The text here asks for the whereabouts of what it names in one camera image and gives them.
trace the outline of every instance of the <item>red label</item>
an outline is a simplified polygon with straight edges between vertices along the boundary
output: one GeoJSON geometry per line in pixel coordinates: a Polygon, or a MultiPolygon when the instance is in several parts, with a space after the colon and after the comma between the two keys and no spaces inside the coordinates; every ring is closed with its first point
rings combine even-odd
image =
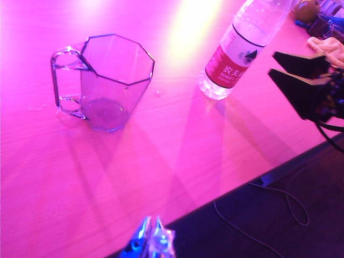
{"type": "Polygon", "coordinates": [[[206,65],[205,72],[217,85],[224,88],[232,88],[247,68],[234,63],[219,46],[206,65]]]}

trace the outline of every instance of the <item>black cable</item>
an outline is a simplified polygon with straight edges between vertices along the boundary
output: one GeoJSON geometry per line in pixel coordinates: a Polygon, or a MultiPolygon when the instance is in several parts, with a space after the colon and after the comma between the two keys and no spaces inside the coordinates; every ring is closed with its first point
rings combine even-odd
{"type": "Polygon", "coordinates": [[[329,144],[331,144],[335,149],[337,149],[338,151],[344,153],[344,149],[339,147],[334,141],[332,141],[330,139],[330,137],[327,136],[327,134],[324,132],[324,130],[321,128],[321,126],[319,125],[319,122],[315,123],[317,126],[317,129],[319,130],[319,132],[325,137],[325,139],[327,140],[327,142],[329,144]]]}
{"type": "Polygon", "coordinates": [[[328,129],[328,130],[331,130],[331,131],[335,131],[335,132],[341,132],[343,133],[344,132],[344,127],[341,127],[341,126],[335,126],[335,125],[328,125],[328,124],[325,124],[321,121],[317,121],[317,124],[325,129],[328,129]]]}

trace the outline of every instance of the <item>cup handle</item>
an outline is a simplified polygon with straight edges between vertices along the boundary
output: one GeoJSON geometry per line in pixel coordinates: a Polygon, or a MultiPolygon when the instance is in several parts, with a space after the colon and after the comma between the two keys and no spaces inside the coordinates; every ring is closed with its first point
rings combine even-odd
{"type": "Polygon", "coordinates": [[[56,51],[51,57],[51,71],[52,71],[52,78],[53,78],[53,85],[54,85],[54,93],[55,93],[55,103],[56,107],[63,113],[70,114],[72,116],[80,117],[85,119],[85,116],[81,112],[81,107],[75,110],[65,109],[61,105],[61,101],[73,101],[80,105],[79,100],[80,96],[66,96],[61,97],[59,95],[59,85],[58,85],[58,77],[56,74],[57,69],[66,69],[66,70],[89,70],[91,71],[91,66],[87,63],[86,59],[80,54],[79,51],[73,49],[72,47],[68,46],[62,50],[56,51]],[[57,64],[56,60],[60,55],[75,55],[76,61],[70,64],[57,64]]]}

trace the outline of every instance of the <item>cable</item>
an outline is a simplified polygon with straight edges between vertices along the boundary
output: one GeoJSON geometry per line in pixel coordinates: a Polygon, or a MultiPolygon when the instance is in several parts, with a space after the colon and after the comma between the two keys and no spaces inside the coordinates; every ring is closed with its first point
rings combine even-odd
{"type": "Polygon", "coordinates": [[[241,234],[245,235],[246,237],[250,238],[251,240],[261,244],[262,246],[267,247],[268,249],[270,249],[271,251],[273,251],[275,254],[277,254],[280,258],[284,258],[278,251],[274,250],[272,247],[268,246],[266,243],[263,243],[261,241],[259,241],[258,239],[255,239],[254,237],[250,236],[249,234],[245,233],[244,231],[242,231],[241,229],[239,229],[238,227],[236,227],[234,224],[232,224],[231,222],[229,222],[224,216],[222,216],[222,214],[219,212],[219,210],[216,207],[216,202],[213,203],[214,204],[214,209],[217,213],[217,215],[227,224],[229,224],[231,227],[233,227],[234,229],[236,229],[237,231],[239,231],[241,234]]]}
{"type": "MultiPolygon", "coordinates": [[[[294,195],[292,195],[291,193],[288,192],[288,188],[289,188],[289,185],[291,184],[291,182],[292,182],[292,181],[294,180],[294,178],[295,178],[297,175],[299,175],[304,169],[305,169],[305,168],[300,169],[297,173],[295,173],[295,174],[292,176],[292,178],[289,180],[289,182],[288,182],[287,185],[286,185],[286,190],[285,190],[285,191],[284,191],[284,190],[280,190],[280,189],[276,189],[276,188],[271,188],[271,187],[263,187],[263,186],[261,186],[261,185],[253,184],[253,183],[250,183],[250,185],[253,185],[253,186],[255,186],[255,187],[259,187],[259,188],[262,188],[262,189],[267,189],[267,190],[271,190],[271,191],[281,192],[281,193],[285,194],[285,196],[286,196],[286,201],[287,201],[288,208],[289,208],[289,211],[290,211],[291,215],[293,216],[294,220],[295,220],[297,223],[299,223],[301,226],[306,227],[306,226],[308,226],[309,223],[310,223],[309,216],[308,216],[308,213],[307,213],[307,211],[306,211],[306,208],[304,207],[304,205],[302,205],[302,203],[301,203],[294,195]],[[304,213],[305,213],[305,215],[306,215],[306,217],[307,217],[306,223],[302,223],[301,221],[299,221],[299,220],[296,218],[295,214],[294,214],[293,211],[292,211],[289,197],[293,198],[293,199],[301,206],[301,208],[303,209],[303,211],[304,211],[304,213]]],[[[260,240],[258,240],[258,239],[256,239],[256,238],[250,236],[249,234],[247,234],[247,233],[244,232],[243,230],[241,230],[241,229],[239,229],[238,227],[236,227],[233,223],[231,223],[230,221],[228,221],[228,220],[219,212],[219,210],[217,209],[216,202],[214,202],[213,205],[214,205],[214,209],[215,209],[217,215],[218,215],[225,223],[229,224],[231,227],[233,227],[234,229],[236,229],[237,231],[239,231],[240,233],[242,233],[242,234],[245,235],[246,237],[250,238],[251,240],[253,240],[253,241],[255,241],[255,242],[257,242],[257,243],[259,243],[259,244],[261,244],[261,245],[263,245],[263,246],[265,246],[265,247],[267,247],[268,249],[270,249],[271,251],[273,251],[276,255],[278,255],[280,258],[284,258],[277,250],[273,249],[271,246],[269,246],[269,245],[267,245],[266,243],[263,243],[263,242],[261,242],[260,240]]]]}
{"type": "Polygon", "coordinates": [[[316,126],[317,126],[317,129],[318,129],[319,132],[325,137],[325,139],[327,140],[327,142],[328,142],[329,144],[331,144],[334,148],[336,148],[338,151],[344,153],[344,149],[341,148],[341,147],[339,147],[336,143],[334,143],[334,141],[332,141],[332,140],[330,139],[330,137],[327,136],[327,134],[324,132],[324,130],[320,127],[319,122],[316,122],[315,124],[316,124],[316,126]]]}
{"type": "Polygon", "coordinates": [[[342,126],[329,125],[329,124],[325,124],[325,123],[323,123],[321,121],[317,121],[316,123],[319,126],[325,128],[325,129],[331,130],[331,131],[341,132],[341,133],[344,132],[344,127],[342,127],[342,126]]]}
{"type": "Polygon", "coordinates": [[[289,211],[290,211],[291,215],[293,216],[294,220],[295,220],[297,223],[299,223],[301,226],[306,227],[306,226],[308,226],[308,225],[310,224],[310,218],[309,218],[309,216],[308,216],[308,213],[307,213],[307,211],[306,211],[305,206],[304,206],[304,205],[303,205],[294,195],[292,195],[291,193],[288,192],[289,185],[291,184],[291,182],[292,182],[292,181],[294,180],[294,178],[295,178],[298,174],[300,174],[304,169],[305,169],[305,168],[299,170],[297,173],[295,173],[295,174],[292,176],[292,178],[289,180],[288,184],[286,185],[286,190],[285,190],[285,191],[284,191],[284,190],[280,190],[280,189],[276,189],[276,188],[271,188],[271,187],[263,187],[263,186],[261,186],[261,185],[253,184],[253,183],[250,183],[250,185],[254,185],[255,187],[259,187],[259,188],[267,189],[267,190],[271,190],[271,191],[276,191],[276,192],[281,192],[281,193],[285,194],[285,196],[286,196],[286,202],[287,202],[287,204],[288,204],[289,211]],[[306,215],[306,223],[302,223],[300,220],[298,220],[298,219],[296,218],[295,214],[294,214],[293,211],[292,211],[289,197],[293,198],[293,199],[295,200],[295,202],[297,202],[297,203],[300,205],[300,207],[303,209],[303,211],[304,211],[304,213],[305,213],[305,215],[306,215]]]}

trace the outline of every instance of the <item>bottle label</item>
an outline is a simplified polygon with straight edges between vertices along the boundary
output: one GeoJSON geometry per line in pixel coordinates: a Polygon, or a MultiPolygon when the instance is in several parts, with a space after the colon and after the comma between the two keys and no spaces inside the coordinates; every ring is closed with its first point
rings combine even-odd
{"type": "Polygon", "coordinates": [[[241,36],[231,25],[205,67],[212,82],[232,88],[264,47],[241,36]]]}

